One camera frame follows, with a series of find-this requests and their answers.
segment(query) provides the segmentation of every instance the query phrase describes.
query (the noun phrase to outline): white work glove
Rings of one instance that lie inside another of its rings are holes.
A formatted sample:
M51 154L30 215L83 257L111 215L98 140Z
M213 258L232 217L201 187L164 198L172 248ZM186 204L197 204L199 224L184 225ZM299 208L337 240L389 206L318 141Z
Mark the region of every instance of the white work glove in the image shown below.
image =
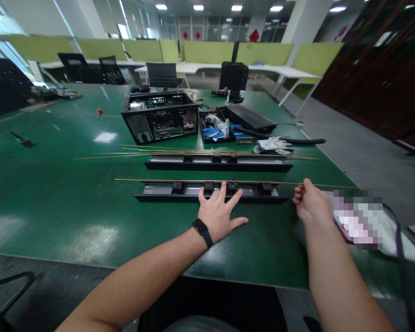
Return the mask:
M256 154L264 153L267 151L274 151L277 154L291 154L293 148L291 148L292 144L283 141L278 137L271 137L266 140L258 140L258 145L255 146L254 152Z

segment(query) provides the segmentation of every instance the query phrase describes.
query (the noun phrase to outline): gray floor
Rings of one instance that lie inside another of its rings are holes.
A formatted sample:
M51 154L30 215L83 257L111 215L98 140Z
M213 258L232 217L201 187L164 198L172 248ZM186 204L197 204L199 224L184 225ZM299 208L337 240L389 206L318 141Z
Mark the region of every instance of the gray floor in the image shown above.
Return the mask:
M218 77L189 76L191 88L215 89ZM248 90L272 91L273 81L258 76L249 80ZM276 97L281 100L282 90ZM290 97L286 108L299 100ZM415 224L415 158L320 102L311 99L298 120L310 138L325 138L320 148L360 186L387 188L378 191L404 224ZM26 270L37 275L35 283L8 312L6 318L17 331L53 331L111 269L30 260L0 255L0 278ZM0 287L0 306L19 282ZM309 292L277 289L289 331L308 331L303 316L316 317ZM378 299L398 331L409 331L402 302ZM135 325L127 330L135 330Z

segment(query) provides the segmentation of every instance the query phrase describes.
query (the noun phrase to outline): yellow-green partition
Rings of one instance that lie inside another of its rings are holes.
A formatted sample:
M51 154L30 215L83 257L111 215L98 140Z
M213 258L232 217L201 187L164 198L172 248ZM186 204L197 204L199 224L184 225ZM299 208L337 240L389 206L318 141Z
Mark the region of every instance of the yellow-green partition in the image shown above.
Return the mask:
M184 60L195 63L221 64L232 60L233 42L224 41L185 41Z
M292 67L318 76L324 76L343 45L344 43L302 44L295 56ZM286 89L290 89L295 84L295 81L295 79L286 79L283 86ZM303 79L305 85L300 84L293 93L305 99L312 89L311 84L315 84L318 81L318 79L314 78Z
M161 55L164 63L179 63L178 45L176 40L160 39Z
M97 60L115 55L116 60L126 61L125 50L119 39L75 39L87 60Z
M266 65L285 65L294 44L241 42L238 47L237 62L253 65L263 62Z
M159 41L124 40L123 44L134 61L163 62Z
M60 61L57 53L75 53L67 37L3 36L25 60L40 63Z
M344 43L302 44L292 67L323 76Z

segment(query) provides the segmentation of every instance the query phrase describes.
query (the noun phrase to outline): left hand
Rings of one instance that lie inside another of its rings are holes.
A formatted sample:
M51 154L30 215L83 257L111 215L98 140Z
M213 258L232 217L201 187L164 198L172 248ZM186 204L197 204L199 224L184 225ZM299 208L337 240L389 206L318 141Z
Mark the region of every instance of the left hand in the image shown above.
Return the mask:
M231 220L231 212L237 205L243 194L239 189L235 195L225 203L226 182L221 183L221 189L215 190L212 196L207 200L204 197L204 187L200 188L198 200L200 201L200 210L198 218L207 226L213 243L217 243L222 238L230 234L235 228L249 222L245 217L238 217Z

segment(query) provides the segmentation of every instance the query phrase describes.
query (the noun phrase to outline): desk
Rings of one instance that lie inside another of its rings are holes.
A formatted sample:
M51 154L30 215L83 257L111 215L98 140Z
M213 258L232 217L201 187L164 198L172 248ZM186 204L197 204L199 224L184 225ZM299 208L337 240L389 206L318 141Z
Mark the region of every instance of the desk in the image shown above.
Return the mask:
M296 68L287 67L287 66L273 66L273 65L262 65L262 66L256 66L256 65L249 65L249 72L253 73L274 73L278 74L278 80L275 83L275 87L272 91L272 96L276 96L278 91L281 89L284 80L286 78L296 78L298 81L292 86L292 88L289 90L289 92L286 94L286 96L283 98L283 100L278 104L278 106L281 106L289 97L294 89L302 84L306 83L308 79L316 80L314 82L314 86L312 87L311 91L307 95L307 97L303 100L301 103L299 109L295 112L294 116L297 116L301 110L303 109L304 105L308 102L310 96L314 92L317 85L320 83L320 80L322 79L321 76L317 76L314 74L310 74L305 71L301 71ZM221 64L205 64L205 63L190 63L190 62L180 62L177 64L177 74L184 74L184 79L187 83L187 77L186 74L196 74L198 71L203 69L221 69ZM148 68L146 66L140 67L135 69L136 72L148 72Z
M72 160L95 152L118 152L118 144L135 144L120 112L128 86L66 84L83 94L34 112L0 116L0 254L119 267L129 259L187 230L198 204L138 202L142 184L115 178L262 180L300 182L305 176L322 184L353 185L317 147L297 147L319 161L292 160L288 173L149 171L147 156ZM225 99L198 90L212 106ZM270 96L243 91L244 103L277 123L294 123ZM96 109L103 115L97 120ZM35 145L25 148L12 130ZM306 136L293 126L279 125L275 135ZM201 134L157 146L202 149ZM251 151L233 143L206 149ZM279 188L292 195L294 186ZM297 239L295 205L238 204L232 218L250 222L213 246L184 275L295 289L308 288L305 247ZM375 296L400 297L397 261L379 252L351 252ZM415 263L409 263L415 299Z

